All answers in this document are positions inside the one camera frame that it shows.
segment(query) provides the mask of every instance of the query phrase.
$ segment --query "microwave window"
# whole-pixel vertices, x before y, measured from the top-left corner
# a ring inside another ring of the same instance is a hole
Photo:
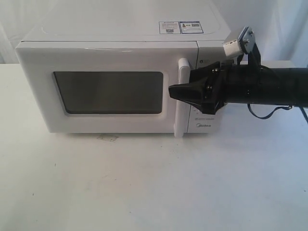
[[[159,114],[161,72],[54,72],[69,114]]]

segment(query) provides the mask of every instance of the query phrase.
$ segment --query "label sticker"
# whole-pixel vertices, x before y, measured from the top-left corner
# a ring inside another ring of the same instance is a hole
[[[203,34],[200,21],[180,22],[182,34]]]
[[[180,34],[179,22],[159,22],[160,34]]]

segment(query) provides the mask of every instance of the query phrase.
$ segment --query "white table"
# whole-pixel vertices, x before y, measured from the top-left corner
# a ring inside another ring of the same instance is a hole
[[[110,142],[50,134],[17,64],[0,65],[0,89],[1,231],[308,230],[298,108],[263,121],[229,104],[216,134]]]

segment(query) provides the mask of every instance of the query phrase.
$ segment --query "white microwave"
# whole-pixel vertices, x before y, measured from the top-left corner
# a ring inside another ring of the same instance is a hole
[[[50,132],[208,133],[170,98],[190,70],[226,58],[228,26],[210,0],[60,1],[16,48]]]

